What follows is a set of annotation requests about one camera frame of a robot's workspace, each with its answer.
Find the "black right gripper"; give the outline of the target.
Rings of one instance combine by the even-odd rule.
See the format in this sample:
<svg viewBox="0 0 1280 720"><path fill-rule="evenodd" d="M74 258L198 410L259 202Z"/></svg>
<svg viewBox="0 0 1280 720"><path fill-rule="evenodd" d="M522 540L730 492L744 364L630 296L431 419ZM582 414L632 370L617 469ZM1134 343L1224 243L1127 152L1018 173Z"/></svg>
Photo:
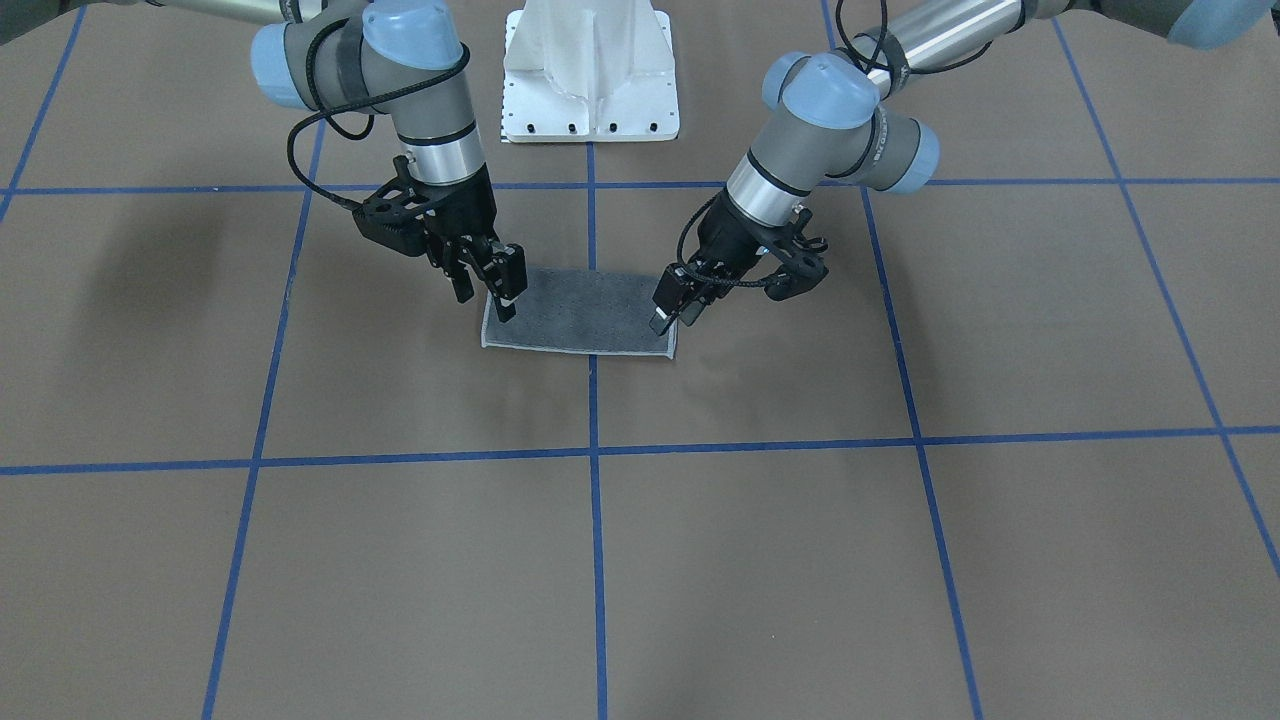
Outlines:
<svg viewBox="0 0 1280 720"><path fill-rule="evenodd" d="M470 269L485 281L495 300L495 318L507 323L517 314L516 299L529 287L524 247L497 241L497 201L486 165L467 179L425 187L428 260L451 279L454 299L475 296Z"/></svg>

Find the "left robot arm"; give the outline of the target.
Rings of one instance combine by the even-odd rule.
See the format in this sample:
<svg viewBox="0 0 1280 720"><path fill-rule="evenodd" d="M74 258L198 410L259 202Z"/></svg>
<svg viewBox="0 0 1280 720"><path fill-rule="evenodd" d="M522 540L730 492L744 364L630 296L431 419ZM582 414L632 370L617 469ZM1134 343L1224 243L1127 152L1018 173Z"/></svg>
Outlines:
<svg viewBox="0 0 1280 720"><path fill-rule="evenodd" d="M1030 20L1078 9L1075 1L927 1L837 49L790 53L762 83L771 118L726 186L690 219L691 255L677 251L653 295L650 327L691 325L736 287L782 301L826 277L820 237L808 238L806 201L827 179L911 193L940 163L936 133L892 111L888 97L914 79L955 70Z"/></svg>

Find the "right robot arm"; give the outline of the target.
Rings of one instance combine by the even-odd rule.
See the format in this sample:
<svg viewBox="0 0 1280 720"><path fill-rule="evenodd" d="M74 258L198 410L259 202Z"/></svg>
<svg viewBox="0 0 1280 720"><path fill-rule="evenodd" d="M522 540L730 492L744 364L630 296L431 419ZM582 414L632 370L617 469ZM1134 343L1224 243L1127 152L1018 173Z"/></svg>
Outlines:
<svg viewBox="0 0 1280 720"><path fill-rule="evenodd" d="M186 10L259 27L250 50L262 94L308 111L288 135L337 115L388 117L403 151L362 201L323 187L360 233L426 258L467 302L481 282L507 322L526 290L524 250L500 242L497 202L465 76L468 49L443 1L186 1Z"/></svg>

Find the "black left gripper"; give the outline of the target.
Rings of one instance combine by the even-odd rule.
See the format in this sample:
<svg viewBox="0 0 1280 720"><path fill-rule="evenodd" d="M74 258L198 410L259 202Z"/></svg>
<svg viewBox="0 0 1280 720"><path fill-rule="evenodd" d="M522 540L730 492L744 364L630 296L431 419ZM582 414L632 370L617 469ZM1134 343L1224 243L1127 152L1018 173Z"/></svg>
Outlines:
<svg viewBox="0 0 1280 720"><path fill-rule="evenodd" d="M783 224L794 218L794 210L783 211ZM762 287L765 290L765 277L759 281L745 281L744 277L760 260L759 241L763 240L764 225L737 208L726 190L719 191L686 224L698 223L698 249L692 256L684 259L684 241L687 231L682 231L677 242L677 260L669 264L659 278L653 295L655 315L650 319L650 329L666 334L676 322L692 325L707 309L707 301L723 299L733 287Z"/></svg>

